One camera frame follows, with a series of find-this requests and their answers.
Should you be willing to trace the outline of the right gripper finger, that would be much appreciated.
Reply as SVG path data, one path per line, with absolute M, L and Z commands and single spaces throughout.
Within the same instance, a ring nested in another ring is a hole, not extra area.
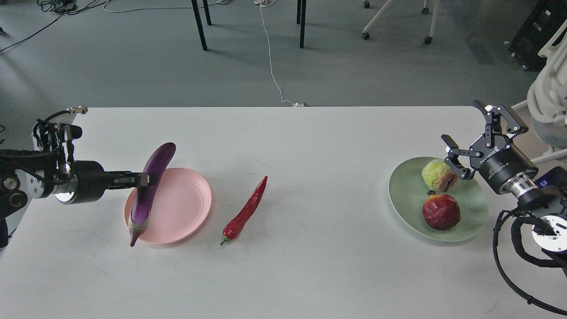
M 459 157 L 480 158 L 483 153 L 480 151 L 460 149 L 459 145 L 449 135 L 441 135 L 441 139 L 447 146 L 445 164 L 449 166 L 459 179 L 473 179 L 476 169 L 470 169 L 463 166 L 459 161 Z
M 480 100 L 474 100 L 473 107 L 480 110 L 485 119 L 484 131 L 480 137 L 482 147 L 487 149 L 509 147 L 517 135 L 528 131 L 526 123 L 508 106 L 488 105 Z

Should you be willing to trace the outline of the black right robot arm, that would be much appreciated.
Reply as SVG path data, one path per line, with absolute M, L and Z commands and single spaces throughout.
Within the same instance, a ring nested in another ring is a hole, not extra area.
M 475 100 L 485 120 L 484 131 L 466 149 L 449 135 L 445 163 L 460 179 L 472 179 L 478 172 L 498 195 L 512 194 L 517 206 L 502 210 L 493 229 L 492 250 L 505 283 L 528 304 L 559 315 L 566 311 L 545 303 L 514 284 L 505 273 L 498 256 L 498 240 L 504 223 L 513 217 L 510 235 L 514 250 L 523 260 L 537 267 L 566 271 L 566 170 L 556 167 L 540 179 L 533 160 L 528 159 L 513 139 L 528 127 L 511 107 L 488 105 Z

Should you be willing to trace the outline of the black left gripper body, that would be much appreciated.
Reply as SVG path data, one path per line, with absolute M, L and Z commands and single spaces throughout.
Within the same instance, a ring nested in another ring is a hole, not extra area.
M 109 172 L 96 161 L 77 161 L 74 164 L 75 177 L 57 187 L 55 198 L 65 205 L 99 200 L 112 184 Z

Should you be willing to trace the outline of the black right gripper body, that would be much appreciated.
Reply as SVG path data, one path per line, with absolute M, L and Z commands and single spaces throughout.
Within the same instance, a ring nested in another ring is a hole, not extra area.
M 470 158 L 471 167 L 497 194 L 508 193 L 506 184 L 516 175 L 534 178 L 539 171 L 507 135 L 495 135 L 493 148 L 489 148 L 484 137 L 480 136 L 470 148 L 473 153 L 481 154 L 478 158 Z

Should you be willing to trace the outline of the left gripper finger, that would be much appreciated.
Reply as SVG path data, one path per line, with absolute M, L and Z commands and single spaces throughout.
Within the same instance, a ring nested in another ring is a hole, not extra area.
M 128 189 L 157 184 L 157 175 L 148 172 L 109 171 L 109 189 Z

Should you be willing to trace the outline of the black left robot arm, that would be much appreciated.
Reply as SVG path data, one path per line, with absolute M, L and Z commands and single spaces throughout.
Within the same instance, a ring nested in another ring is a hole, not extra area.
M 95 161 L 75 159 L 73 141 L 82 136 L 81 127 L 53 119 L 87 111 L 79 106 L 37 119 L 33 151 L 1 150 L 1 248 L 12 237 L 6 219 L 30 198 L 56 195 L 63 204 L 79 204 L 99 200 L 106 190 L 158 185 L 154 172 L 105 171 Z

